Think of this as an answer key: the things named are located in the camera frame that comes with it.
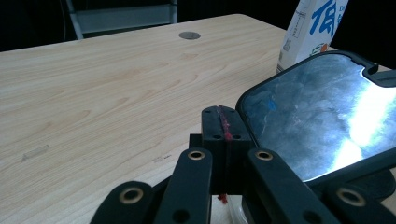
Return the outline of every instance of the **red marking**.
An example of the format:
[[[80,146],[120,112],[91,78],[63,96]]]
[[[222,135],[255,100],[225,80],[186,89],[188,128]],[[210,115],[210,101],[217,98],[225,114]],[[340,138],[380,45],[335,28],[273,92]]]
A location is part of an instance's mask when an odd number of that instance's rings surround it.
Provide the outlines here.
[[[219,105],[218,113],[220,115],[221,125],[224,131],[224,138],[226,142],[233,141],[233,135],[230,133],[230,124],[228,123],[227,118],[225,117],[223,107]]]
[[[219,197],[218,197],[218,199],[223,203],[223,204],[226,204],[228,201],[227,201],[227,194],[220,194],[219,195]]]

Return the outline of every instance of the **screw hole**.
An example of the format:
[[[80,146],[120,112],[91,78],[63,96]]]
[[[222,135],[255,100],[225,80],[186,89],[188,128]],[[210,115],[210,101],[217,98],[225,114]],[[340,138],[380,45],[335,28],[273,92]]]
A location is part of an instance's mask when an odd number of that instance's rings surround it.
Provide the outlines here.
[[[320,216],[314,212],[311,212],[311,211],[305,211],[303,213],[303,217],[304,217],[305,221],[307,221],[308,223],[311,223],[311,224],[322,223]]]
[[[186,210],[177,210],[174,214],[173,214],[173,220],[176,223],[185,223],[190,219],[190,214],[188,211]]]
[[[120,201],[125,204],[137,203],[143,198],[143,190],[139,188],[128,188],[120,194]]]
[[[205,157],[205,153],[202,151],[192,151],[188,156],[193,161],[199,161]]]
[[[355,190],[340,188],[336,192],[338,198],[352,206],[363,207],[366,205],[364,198]]]
[[[270,161],[274,156],[269,152],[258,151],[256,152],[256,157],[262,161]]]

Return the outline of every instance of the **table surface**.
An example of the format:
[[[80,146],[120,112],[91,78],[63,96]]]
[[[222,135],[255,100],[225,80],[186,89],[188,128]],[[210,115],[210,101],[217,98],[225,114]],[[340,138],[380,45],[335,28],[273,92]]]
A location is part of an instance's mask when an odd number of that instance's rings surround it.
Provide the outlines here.
[[[230,15],[0,53],[0,222],[88,223],[117,185],[168,177],[203,109],[275,74],[284,34]]]

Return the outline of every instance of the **milk carton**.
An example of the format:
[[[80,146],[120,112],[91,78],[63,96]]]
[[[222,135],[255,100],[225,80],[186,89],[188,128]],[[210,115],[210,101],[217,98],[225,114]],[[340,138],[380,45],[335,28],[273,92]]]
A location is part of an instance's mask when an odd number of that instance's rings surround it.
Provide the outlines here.
[[[276,72],[323,51],[332,42],[348,0],[300,0],[281,45]]]

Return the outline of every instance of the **wood grain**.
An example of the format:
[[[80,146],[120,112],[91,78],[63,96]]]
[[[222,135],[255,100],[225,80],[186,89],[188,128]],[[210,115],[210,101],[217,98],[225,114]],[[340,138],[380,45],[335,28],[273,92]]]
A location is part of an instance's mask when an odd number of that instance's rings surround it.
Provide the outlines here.
[[[117,185],[168,177],[204,108],[275,73],[283,35],[231,15],[0,53],[0,222],[88,223]]]

